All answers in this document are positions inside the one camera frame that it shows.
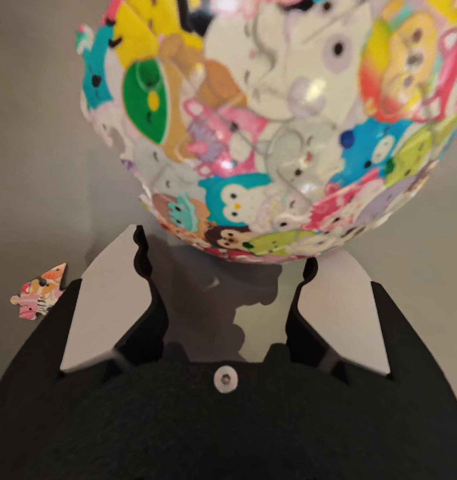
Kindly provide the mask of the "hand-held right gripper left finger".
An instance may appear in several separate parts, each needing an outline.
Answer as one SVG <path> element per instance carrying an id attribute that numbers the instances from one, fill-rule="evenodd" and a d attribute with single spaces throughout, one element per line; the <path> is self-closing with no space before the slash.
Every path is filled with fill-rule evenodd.
<path id="1" fill-rule="evenodd" d="M 130 225 L 81 277 L 63 373 L 105 361 L 127 369 L 162 356 L 169 320 L 152 273 L 145 231 Z"/>

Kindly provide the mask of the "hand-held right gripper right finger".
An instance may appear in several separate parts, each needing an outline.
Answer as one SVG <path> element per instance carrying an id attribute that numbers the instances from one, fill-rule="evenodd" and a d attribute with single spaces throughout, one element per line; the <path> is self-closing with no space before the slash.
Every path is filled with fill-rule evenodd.
<path id="1" fill-rule="evenodd" d="M 345 249 L 309 258 L 286 321 L 292 361 L 326 373 L 340 363 L 391 370 L 371 278 Z"/>

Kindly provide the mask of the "colourful puzzle ball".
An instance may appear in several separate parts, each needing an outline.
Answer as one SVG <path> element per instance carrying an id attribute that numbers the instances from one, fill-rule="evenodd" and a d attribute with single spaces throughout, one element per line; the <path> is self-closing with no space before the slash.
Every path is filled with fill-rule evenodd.
<path id="1" fill-rule="evenodd" d="M 110 1 L 75 48 L 141 205 L 232 262 L 376 228 L 457 135 L 457 1 Z"/>

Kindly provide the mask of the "colourful puzzle piece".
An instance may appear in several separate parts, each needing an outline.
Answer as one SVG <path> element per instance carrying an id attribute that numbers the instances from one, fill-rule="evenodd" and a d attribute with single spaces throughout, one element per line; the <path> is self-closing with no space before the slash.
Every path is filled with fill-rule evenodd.
<path id="1" fill-rule="evenodd" d="M 19 308 L 19 318 L 33 321 L 47 315 L 63 294 L 62 281 L 67 263 L 61 263 L 25 283 L 21 292 L 10 298 Z"/>

